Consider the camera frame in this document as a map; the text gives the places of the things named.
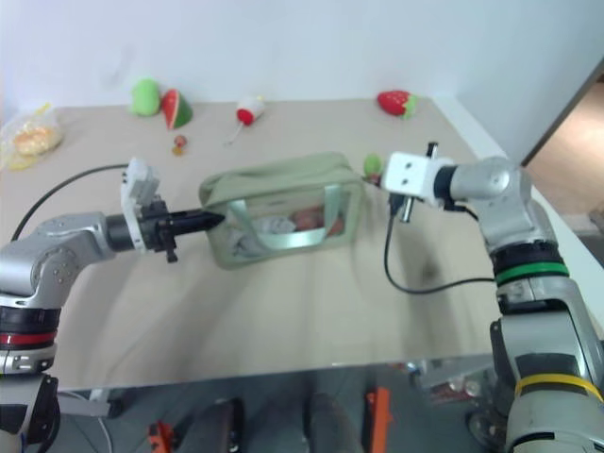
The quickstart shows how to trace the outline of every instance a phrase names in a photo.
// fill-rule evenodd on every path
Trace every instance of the bag handle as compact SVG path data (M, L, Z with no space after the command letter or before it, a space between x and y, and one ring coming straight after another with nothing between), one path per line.
M318 245L327 237L333 228L333 224L338 220L341 195L342 189L339 184L326 186L325 204L323 207L324 226L322 228L287 234L258 232L252 224L252 219L247 211L247 204L243 199L230 201L228 208L233 212L233 215L242 225L243 229L254 237L260 245L269 250L288 250L291 248Z

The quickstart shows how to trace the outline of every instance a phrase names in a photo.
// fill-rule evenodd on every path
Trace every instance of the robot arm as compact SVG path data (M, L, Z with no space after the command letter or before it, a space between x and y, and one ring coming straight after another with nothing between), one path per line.
M60 311L89 264L138 248L176 260L175 236L212 229L224 216L202 210L169 212L155 195L159 181L139 160L124 174L123 214L64 215L0 250L0 449L44 442L57 423L53 364Z
M407 212L419 198L478 216L502 314L491 325L495 370L515 391L506 451L603 451L602 347L529 177L506 159L454 165L435 151L393 154L382 187L404 195Z

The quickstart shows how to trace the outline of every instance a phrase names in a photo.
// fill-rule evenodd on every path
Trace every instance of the yellow ring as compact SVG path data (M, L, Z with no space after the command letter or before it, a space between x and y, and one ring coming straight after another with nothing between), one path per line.
M570 384L576 385L577 387L581 387L585 389L590 394L593 394L601 403L604 403L604 399L602 399L602 395L597 387L591 382L582 379L580 377L572 376L572 375L563 375L556 373L544 373L541 375L532 375L527 376L518 381L516 384L516 396L520 395L522 389L529 385L533 384L541 384L541 383L556 383L556 384Z

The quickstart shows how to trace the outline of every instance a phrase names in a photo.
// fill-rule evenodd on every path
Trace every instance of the white table surface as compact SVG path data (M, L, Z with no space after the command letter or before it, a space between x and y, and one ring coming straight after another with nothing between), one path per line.
M359 171L368 153L423 154L429 141L457 162L474 159L429 100L407 121L370 101L275 103L230 147L223 142L236 126L233 104L195 106L193 120L178 131L166 130L160 115L137 118L122 107L65 109L60 120L66 136L55 153L0 178L3 242L57 182L133 156L159 169L170 210L199 207L197 188L206 176L315 152L342 152ZM180 158L171 153L177 134L189 140ZM72 184L40 208L25 234L63 213L119 212L119 185L119 172ZM430 296L391 287L381 265L386 196L369 186L366 192L349 246L224 271L206 236L194 234L177 239L176 264L163 254L127 252L91 266L63 310L51 373L61 388L140 386L490 352L489 325L499 314L495 285ZM410 225L396 226L391 263L395 278L411 286L492 274L469 216L421 204Z

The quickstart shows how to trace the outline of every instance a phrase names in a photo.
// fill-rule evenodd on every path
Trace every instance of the green ball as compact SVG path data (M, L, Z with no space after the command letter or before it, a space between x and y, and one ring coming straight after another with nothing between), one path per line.
M382 169L381 157L377 154L370 154L365 158L362 169L367 177L371 175L380 175Z
M144 78L132 89L132 113L152 116L159 111L159 87L155 80Z

